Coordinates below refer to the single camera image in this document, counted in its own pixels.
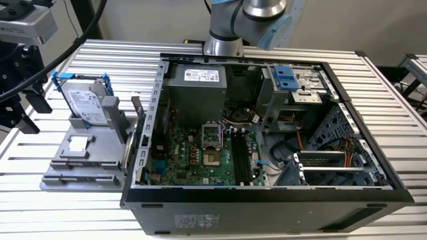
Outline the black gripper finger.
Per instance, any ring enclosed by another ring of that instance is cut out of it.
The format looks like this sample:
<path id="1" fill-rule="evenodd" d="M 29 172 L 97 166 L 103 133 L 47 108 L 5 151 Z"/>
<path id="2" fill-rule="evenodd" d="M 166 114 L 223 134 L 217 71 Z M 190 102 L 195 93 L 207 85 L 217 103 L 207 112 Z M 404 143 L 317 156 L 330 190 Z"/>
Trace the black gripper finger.
<path id="1" fill-rule="evenodd" d="M 41 133 L 39 127 L 19 102 L 11 106 L 0 105 L 0 125 L 10 129 L 18 128 L 23 134 Z"/>
<path id="2" fill-rule="evenodd" d="M 35 111 L 41 114 L 50 114 L 53 108 L 46 100 L 46 90 L 43 88 L 45 81 L 38 80 L 31 86 L 29 86 L 22 93 L 34 107 Z"/>

